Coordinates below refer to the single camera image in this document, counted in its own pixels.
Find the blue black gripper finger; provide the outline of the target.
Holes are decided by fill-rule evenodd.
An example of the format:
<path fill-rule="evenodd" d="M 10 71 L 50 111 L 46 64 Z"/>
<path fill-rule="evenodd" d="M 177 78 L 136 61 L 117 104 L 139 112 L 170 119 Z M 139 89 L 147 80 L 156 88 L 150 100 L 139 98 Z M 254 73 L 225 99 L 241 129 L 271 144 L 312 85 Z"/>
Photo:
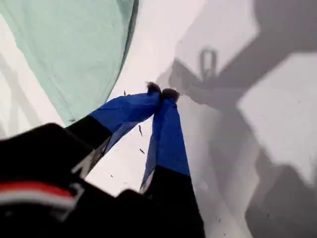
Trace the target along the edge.
<path fill-rule="evenodd" d="M 173 89 L 149 88 L 154 103 L 152 135 L 140 192 L 176 196 L 194 195 L 185 142 L 177 107 L 179 94 Z"/>
<path fill-rule="evenodd" d="M 137 124 L 150 118 L 161 102 L 161 89 L 153 82 L 147 84 L 147 92 L 114 98 L 85 117 L 74 122 L 66 130 L 76 138 L 65 156 L 71 164 L 77 164 L 92 151 L 99 160 L 124 135 Z"/>

